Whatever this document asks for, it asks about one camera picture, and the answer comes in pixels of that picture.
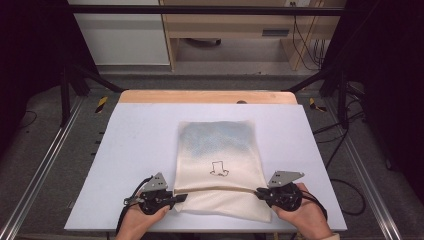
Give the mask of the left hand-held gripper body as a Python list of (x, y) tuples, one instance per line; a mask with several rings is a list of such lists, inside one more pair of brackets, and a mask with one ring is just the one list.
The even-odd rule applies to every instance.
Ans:
[(167, 190), (167, 182), (161, 172), (144, 179), (130, 197), (124, 199), (124, 207), (138, 205), (146, 215), (153, 215), (159, 209), (169, 205), (172, 191)]

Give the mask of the light wooden desk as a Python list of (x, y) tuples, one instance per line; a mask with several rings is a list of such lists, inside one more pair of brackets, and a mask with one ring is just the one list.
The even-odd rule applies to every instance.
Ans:
[[(255, 6), (344, 8), (347, 0), (158, 0), (162, 6)], [(337, 16), (199, 15), (162, 16), (168, 52), (176, 60), (180, 39), (276, 38), (293, 70), (300, 67), (313, 40), (332, 39)]]

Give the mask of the yellow black tape piece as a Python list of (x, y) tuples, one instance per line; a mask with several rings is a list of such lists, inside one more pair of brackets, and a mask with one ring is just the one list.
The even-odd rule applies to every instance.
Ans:
[(103, 96), (103, 97), (100, 98), (98, 105), (96, 107), (95, 113), (101, 113), (102, 112), (107, 100), (108, 100), (107, 96)]
[(309, 106), (310, 106), (310, 109), (317, 110), (317, 111), (320, 111), (320, 112), (327, 112), (327, 108), (323, 107), (323, 106), (318, 106), (315, 103), (314, 98), (309, 98)]

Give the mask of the person's right hand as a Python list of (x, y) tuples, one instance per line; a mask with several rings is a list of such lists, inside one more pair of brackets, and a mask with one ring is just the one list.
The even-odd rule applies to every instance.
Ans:
[(272, 207), (277, 216), (295, 226), (307, 240), (324, 238), (334, 233), (321, 208), (308, 199), (303, 199), (301, 206), (293, 212), (285, 211), (277, 206)]

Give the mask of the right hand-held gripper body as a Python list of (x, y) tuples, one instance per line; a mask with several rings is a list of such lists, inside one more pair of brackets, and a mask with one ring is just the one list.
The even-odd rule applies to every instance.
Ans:
[(296, 211), (301, 205), (302, 193), (294, 181), (303, 176), (302, 172), (275, 171), (268, 182), (270, 198), (267, 204), (288, 212)]

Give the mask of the person's left hand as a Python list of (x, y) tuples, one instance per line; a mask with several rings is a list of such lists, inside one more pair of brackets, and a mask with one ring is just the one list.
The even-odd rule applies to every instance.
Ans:
[(164, 206), (155, 214), (146, 215), (138, 205), (131, 206), (123, 217), (116, 240), (140, 240), (154, 224), (165, 217), (169, 210), (169, 206)]

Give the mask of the black metal stand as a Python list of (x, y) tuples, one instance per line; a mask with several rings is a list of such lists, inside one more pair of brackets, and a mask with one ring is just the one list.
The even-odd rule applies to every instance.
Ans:
[(348, 90), (348, 81), (347, 75), (341, 69), (336, 67), (329, 67), (323, 70), (318, 71), (316, 74), (308, 77), (306, 80), (289, 87), (287, 92), (297, 93), (301, 89), (311, 85), (312, 83), (317, 82), (318, 80), (323, 80), (323, 84), (319, 89), (319, 94), (322, 97), (331, 96), (335, 90), (337, 93), (337, 120), (341, 124), (343, 129), (348, 128), (348, 117), (346, 110), (346, 96)]
[(60, 74), (60, 92), (61, 92), (61, 109), (62, 120), (61, 127), (65, 126), (71, 118), (70, 94), (69, 87), (75, 91), (78, 96), (87, 96), (90, 92), (90, 87), (86, 83), (86, 79), (95, 81), (115, 93), (125, 91), (103, 77), (98, 73), (88, 70), (80, 65), (65, 65)]

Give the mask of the white cabinet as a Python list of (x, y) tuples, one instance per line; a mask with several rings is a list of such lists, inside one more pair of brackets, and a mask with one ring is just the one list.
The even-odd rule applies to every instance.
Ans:
[(168, 65), (159, 14), (75, 14), (96, 65)]

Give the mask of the black curtain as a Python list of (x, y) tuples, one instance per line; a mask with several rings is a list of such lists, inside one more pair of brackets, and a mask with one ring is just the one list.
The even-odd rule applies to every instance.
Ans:
[(67, 60), (96, 72), (68, 0), (0, 0), (0, 156), (29, 99), (59, 84)]
[(424, 0), (346, 0), (324, 65), (353, 33), (342, 69), (364, 86), (364, 110), (386, 157), (424, 203)]

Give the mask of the aluminium floor rail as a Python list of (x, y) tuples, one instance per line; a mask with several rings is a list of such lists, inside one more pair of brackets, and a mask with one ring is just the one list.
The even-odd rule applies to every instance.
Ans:
[(349, 161), (358, 178), (364, 196), (374, 214), (374, 217), (386, 240), (402, 240), (402, 236), (396, 223), (394, 222), (389, 209), (387, 208), (380, 192), (377, 189), (371, 175), (366, 170), (365, 165), (351, 139), (349, 133), (346, 133), (343, 141)]
[(26, 187), (25, 192), (16, 205), (13, 213), (0, 230), (0, 240), (14, 240), (16, 237), (38, 193), (40, 192), (46, 177), (50, 172), (51, 167), (56, 161), (56, 158), (60, 153), (62, 146), (65, 143), (74, 125), (74, 122), (80, 113), (84, 101), (84, 97), (75, 98), (75, 102), (71, 108), (68, 120), (57, 131), (52, 143), (50, 144), (30, 183)]

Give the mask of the black horizontal frame bar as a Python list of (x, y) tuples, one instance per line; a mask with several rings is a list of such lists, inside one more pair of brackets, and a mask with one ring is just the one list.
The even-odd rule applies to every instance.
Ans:
[(69, 5), (65, 10), (81, 14), (206, 14), (342, 16), (340, 8), (250, 7), (250, 6), (154, 6), (154, 5)]

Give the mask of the white mesh laundry bag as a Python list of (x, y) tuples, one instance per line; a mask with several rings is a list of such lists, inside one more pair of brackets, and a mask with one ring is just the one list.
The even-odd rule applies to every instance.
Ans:
[(265, 185), (252, 122), (179, 124), (174, 193), (187, 198), (177, 211), (269, 222), (270, 208), (255, 195)]

